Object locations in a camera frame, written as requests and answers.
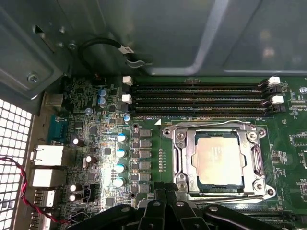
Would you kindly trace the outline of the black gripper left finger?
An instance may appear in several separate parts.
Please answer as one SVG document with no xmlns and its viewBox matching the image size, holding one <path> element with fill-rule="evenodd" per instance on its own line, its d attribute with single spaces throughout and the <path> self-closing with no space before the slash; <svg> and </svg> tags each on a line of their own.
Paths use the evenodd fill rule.
<svg viewBox="0 0 307 230">
<path fill-rule="evenodd" d="M 155 200 L 145 207 L 127 204 L 114 206 L 69 227 L 70 230 L 163 230 L 165 226 L 166 188 L 164 182 L 154 183 Z"/>
</svg>

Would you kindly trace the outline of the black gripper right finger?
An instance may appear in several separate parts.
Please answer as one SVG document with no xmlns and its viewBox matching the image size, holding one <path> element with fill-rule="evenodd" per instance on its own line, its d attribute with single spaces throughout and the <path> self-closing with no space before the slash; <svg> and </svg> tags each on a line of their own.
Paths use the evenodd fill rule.
<svg viewBox="0 0 307 230">
<path fill-rule="evenodd" d="M 291 211 L 238 207 L 259 197 L 218 197 L 188 200 L 175 183 L 166 183 L 166 217 L 181 230 L 296 230 L 297 215 Z"/>
</svg>

